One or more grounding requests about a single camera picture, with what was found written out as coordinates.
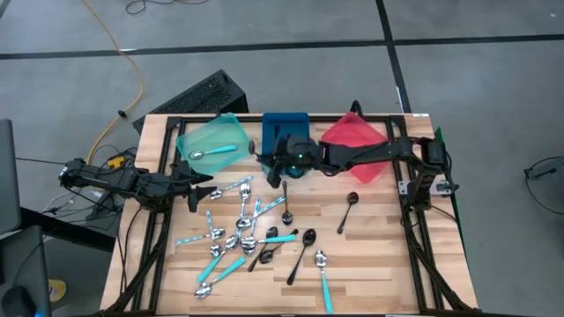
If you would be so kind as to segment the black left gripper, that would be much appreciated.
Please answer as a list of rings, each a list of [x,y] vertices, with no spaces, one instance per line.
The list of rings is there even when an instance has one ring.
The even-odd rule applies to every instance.
[[[145,205],[148,207],[167,206],[177,196],[188,197],[189,211],[196,213],[198,203],[217,188],[191,188],[190,183],[199,184],[212,179],[211,175],[196,172],[187,161],[179,162],[177,173],[171,176],[163,173],[147,173],[144,175]]]

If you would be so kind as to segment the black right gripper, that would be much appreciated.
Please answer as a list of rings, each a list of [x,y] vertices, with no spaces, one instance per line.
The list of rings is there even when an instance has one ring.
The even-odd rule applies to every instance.
[[[304,176],[318,169],[321,147],[311,138],[299,135],[278,136],[264,140],[261,156],[274,156],[276,165],[268,168],[267,182],[279,188],[281,172],[287,176]]]

